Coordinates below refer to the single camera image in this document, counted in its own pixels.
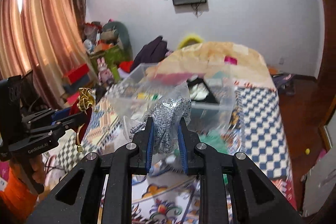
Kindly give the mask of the left hand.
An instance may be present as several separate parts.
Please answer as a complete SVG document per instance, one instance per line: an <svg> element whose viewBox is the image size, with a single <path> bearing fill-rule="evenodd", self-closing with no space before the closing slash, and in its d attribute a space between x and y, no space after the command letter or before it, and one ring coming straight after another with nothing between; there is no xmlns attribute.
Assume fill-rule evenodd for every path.
<svg viewBox="0 0 336 224"><path fill-rule="evenodd" d="M43 157L42 155L38 155L34 158L29 159L30 164L32 169L34 170L32 178L39 184L44 184L45 183L45 178L46 178L46 173L45 173L45 164L43 162ZM9 166L13 172L13 174L22 182L23 180L23 175L21 172L21 167L20 165L13 159L9 161Z"/></svg>

